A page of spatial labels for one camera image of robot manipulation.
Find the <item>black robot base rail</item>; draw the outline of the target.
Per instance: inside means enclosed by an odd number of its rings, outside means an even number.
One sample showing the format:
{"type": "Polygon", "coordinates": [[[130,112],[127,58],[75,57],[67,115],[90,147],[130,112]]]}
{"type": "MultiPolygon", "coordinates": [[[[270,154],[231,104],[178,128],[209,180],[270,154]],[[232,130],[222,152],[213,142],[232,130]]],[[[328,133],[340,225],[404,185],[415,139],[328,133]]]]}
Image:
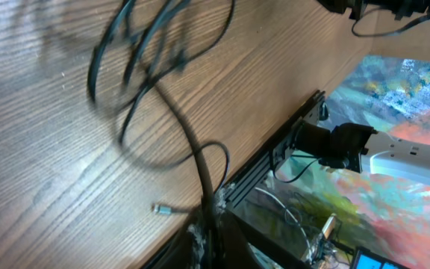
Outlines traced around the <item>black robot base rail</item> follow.
{"type": "Polygon", "coordinates": [[[227,191],[225,201],[236,208],[249,192],[269,172],[276,171],[294,151],[294,137],[301,121],[315,125],[320,120],[320,107],[325,91],[316,90],[298,110],[272,134],[261,148],[230,178],[233,188],[227,191]]]}

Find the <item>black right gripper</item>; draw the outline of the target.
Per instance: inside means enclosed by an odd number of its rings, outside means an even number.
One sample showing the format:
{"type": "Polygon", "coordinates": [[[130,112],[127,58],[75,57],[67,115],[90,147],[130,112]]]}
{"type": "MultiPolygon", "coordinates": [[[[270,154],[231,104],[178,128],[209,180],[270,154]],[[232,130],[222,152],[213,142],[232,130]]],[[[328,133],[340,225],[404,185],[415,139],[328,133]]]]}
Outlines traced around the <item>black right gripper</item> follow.
{"type": "Polygon", "coordinates": [[[409,17],[413,13],[430,15],[430,0],[317,0],[326,10],[332,13],[345,13],[351,9],[350,19],[359,20],[368,5],[375,5],[395,14],[396,20],[409,17]]]}

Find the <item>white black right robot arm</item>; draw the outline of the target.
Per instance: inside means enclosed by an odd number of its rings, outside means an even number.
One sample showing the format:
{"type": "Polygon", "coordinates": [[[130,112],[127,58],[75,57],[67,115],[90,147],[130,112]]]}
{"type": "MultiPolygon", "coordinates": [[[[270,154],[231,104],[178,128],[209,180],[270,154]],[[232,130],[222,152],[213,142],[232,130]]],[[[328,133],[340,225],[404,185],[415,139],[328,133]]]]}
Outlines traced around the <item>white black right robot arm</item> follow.
{"type": "MultiPolygon", "coordinates": [[[[419,13],[420,17],[391,31],[399,35],[430,20],[430,0],[373,1],[377,10],[389,10],[396,19],[419,13]]],[[[328,130],[303,120],[295,127],[291,149],[302,151],[320,165],[356,173],[401,177],[430,186],[430,145],[380,132],[372,126],[344,123],[328,130]]]]}

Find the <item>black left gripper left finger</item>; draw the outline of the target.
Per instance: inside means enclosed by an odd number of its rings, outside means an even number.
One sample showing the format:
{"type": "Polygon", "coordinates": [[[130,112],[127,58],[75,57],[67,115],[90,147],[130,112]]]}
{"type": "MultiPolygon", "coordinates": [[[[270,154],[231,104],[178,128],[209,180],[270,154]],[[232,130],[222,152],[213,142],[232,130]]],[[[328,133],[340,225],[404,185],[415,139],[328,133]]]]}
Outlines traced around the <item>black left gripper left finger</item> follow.
{"type": "Polygon", "coordinates": [[[187,221],[143,269],[209,268],[209,228],[205,220],[187,221]]]}

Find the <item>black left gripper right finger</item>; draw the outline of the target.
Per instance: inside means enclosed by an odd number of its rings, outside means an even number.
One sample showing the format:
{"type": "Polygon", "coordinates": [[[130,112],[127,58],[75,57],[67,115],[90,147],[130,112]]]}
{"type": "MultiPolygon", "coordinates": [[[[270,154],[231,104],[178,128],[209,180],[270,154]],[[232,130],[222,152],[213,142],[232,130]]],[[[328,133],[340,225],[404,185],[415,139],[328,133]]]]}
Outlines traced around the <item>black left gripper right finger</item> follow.
{"type": "Polygon", "coordinates": [[[215,192],[216,242],[214,244],[215,268],[262,268],[251,247],[261,250],[283,268],[308,268],[307,262],[296,258],[268,239],[246,221],[228,210],[225,196],[231,190],[221,187],[215,192]]]}

